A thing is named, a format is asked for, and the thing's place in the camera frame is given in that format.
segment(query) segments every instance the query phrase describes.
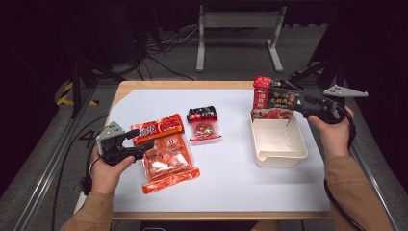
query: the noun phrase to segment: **person's arm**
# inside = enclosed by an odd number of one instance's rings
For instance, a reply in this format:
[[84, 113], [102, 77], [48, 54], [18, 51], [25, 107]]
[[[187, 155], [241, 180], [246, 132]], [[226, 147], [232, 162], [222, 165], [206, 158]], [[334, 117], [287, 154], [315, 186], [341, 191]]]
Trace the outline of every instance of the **person's arm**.
[[[325, 155], [324, 175], [336, 201], [365, 230], [393, 230], [368, 179], [348, 154], [348, 120], [345, 118], [341, 123], [330, 125], [311, 115], [309, 121], [320, 130]], [[333, 204], [331, 211], [335, 230], [356, 230]]]
[[92, 190], [89, 192], [83, 207], [62, 227], [61, 230], [110, 230], [114, 209], [114, 193], [120, 174], [133, 162], [130, 156], [114, 167], [103, 162], [98, 148], [92, 151], [90, 175]]

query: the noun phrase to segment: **dark background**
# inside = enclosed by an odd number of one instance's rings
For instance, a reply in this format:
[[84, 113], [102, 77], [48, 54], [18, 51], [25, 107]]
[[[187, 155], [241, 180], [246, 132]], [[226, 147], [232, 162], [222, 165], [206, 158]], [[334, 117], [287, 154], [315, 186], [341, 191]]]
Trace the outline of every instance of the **dark background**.
[[[357, 103], [387, 163], [408, 191], [406, 12], [396, 3], [357, 2], [343, 37], [349, 44], [344, 77], [351, 88], [369, 92], [369, 100], [356, 99]], [[291, 7], [284, 23], [327, 23], [333, 11], [329, 6]], [[158, 7], [155, 13], [157, 25], [177, 31], [197, 23], [198, 7]], [[0, 17], [3, 193], [58, 111], [56, 90], [70, 77], [76, 58], [110, 68], [137, 59], [140, 50], [133, 44], [123, 6], [68, 8], [50, 0], [8, 0], [0, 7]], [[330, 41], [338, 40], [326, 36], [329, 42], [321, 43], [316, 61], [326, 59], [332, 53]]]

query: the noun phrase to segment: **hand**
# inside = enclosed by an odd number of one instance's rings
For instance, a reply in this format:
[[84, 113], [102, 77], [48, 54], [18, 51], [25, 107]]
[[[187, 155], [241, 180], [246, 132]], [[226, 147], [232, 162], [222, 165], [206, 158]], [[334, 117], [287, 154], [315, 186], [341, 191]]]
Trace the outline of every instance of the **hand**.
[[[100, 158], [98, 146], [92, 150], [91, 163]], [[102, 159], [96, 161], [90, 170], [92, 177], [92, 192], [114, 194], [119, 183], [120, 174], [133, 162], [134, 156], [129, 156], [114, 167], [106, 164]]]
[[[354, 117], [353, 111], [345, 106], [345, 109]], [[314, 115], [309, 116], [309, 121], [319, 129], [321, 142], [324, 147], [326, 159], [348, 156], [349, 122], [345, 117], [337, 124], [327, 124]]]

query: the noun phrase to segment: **snack bag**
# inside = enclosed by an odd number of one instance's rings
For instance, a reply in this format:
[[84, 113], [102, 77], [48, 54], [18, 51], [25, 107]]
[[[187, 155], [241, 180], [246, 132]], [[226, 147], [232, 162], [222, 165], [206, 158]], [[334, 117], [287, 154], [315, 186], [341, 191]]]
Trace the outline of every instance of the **snack bag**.
[[189, 109], [187, 121], [192, 129], [190, 141], [206, 141], [220, 138], [218, 117], [214, 106]]
[[291, 119], [294, 106], [303, 92], [303, 88], [299, 85], [265, 76], [255, 77], [253, 87], [252, 120], [255, 118]]
[[154, 140], [154, 147], [143, 157], [147, 180], [142, 185], [143, 193], [153, 193], [200, 175], [184, 141], [183, 123], [178, 114], [131, 127], [140, 129], [135, 143]]

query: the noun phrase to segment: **packaged food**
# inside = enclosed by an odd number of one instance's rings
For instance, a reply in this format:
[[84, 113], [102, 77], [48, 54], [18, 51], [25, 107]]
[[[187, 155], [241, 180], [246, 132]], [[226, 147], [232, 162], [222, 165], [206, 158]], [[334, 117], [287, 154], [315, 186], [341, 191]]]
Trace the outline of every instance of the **packaged food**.
[[187, 121], [192, 130], [190, 141], [206, 141], [221, 137], [217, 111], [214, 106], [189, 109]]
[[255, 77], [253, 87], [252, 120], [255, 118], [290, 119], [294, 106], [303, 92], [303, 88], [299, 85], [266, 76]]
[[186, 145], [183, 123], [178, 114], [132, 125], [132, 129], [135, 128], [146, 130], [134, 139], [135, 143], [143, 145], [146, 141], [154, 140], [154, 147], [146, 151], [143, 157], [146, 176], [143, 193], [153, 193], [200, 175]]

